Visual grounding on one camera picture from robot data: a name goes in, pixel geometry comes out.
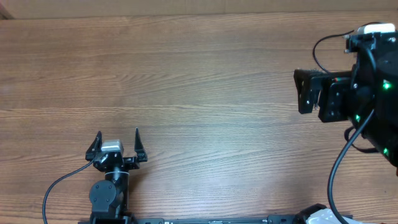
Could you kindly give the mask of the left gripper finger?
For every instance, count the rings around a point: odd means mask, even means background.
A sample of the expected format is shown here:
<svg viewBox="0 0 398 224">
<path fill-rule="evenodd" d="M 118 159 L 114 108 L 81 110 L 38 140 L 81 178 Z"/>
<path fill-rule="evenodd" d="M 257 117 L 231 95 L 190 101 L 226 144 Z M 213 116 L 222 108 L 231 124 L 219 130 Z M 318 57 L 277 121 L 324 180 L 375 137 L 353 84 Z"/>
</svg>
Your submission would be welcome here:
<svg viewBox="0 0 398 224">
<path fill-rule="evenodd" d="M 138 128 L 136 128 L 136 133 L 135 133 L 134 151 L 136 152 L 137 159 L 139 162 L 147 162 L 148 160 L 147 153 L 142 144 Z"/>
<path fill-rule="evenodd" d="M 96 157 L 97 153 L 101 151 L 101 146 L 102 146 L 102 133 L 101 131 L 98 131 L 94 141 L 91 143 L 90 147 L 87 149 L 85 153 L 85 159 L 87 161 L 92 161 Z"/>
</svg>

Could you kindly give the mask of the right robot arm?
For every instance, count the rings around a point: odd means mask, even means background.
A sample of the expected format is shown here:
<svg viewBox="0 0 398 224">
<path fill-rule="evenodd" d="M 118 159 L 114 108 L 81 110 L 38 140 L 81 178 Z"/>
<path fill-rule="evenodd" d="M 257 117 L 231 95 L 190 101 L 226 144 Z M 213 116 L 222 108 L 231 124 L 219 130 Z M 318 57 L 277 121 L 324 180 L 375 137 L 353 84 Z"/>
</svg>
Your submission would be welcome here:
<svg viewBox="0 0 398 224">
<path fill-rule="evenodd" d="M 372 144 L 362 153 L 379 153 L 397 166 L 397 31 L 348 32 L 342 36 L 346 52 L 357 55 L 350 71 L 294 70 L 299 113 L 311 113 L 319 106 L 322 122 L 352 123 L 345 131 L 346 144 L 328 178 L 333 223 L 348 222 L 335 205 L 333 184 L 344 156 L 358 136 Z"/>
</svg>

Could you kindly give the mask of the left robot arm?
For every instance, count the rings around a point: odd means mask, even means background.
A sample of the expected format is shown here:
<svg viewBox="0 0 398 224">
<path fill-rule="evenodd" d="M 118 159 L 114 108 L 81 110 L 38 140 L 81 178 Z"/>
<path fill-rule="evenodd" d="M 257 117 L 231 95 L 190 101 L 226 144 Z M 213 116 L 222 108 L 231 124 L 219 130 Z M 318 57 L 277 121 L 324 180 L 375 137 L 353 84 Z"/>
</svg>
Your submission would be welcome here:
<svg viewBox="0 0 398 224">
<path fill-rule="evenodd" d="M 148 157 L 139 130 L 135 132 L 135 156 L 125 157 L 121 140 L 103 141 L 99 132 L 85 154 L 93 167 L 104 173 L 104 179 L 90 189 L 90 223 L 137 223 L 129 212 L 129 171 L 140 168 Z"/>
</svg>

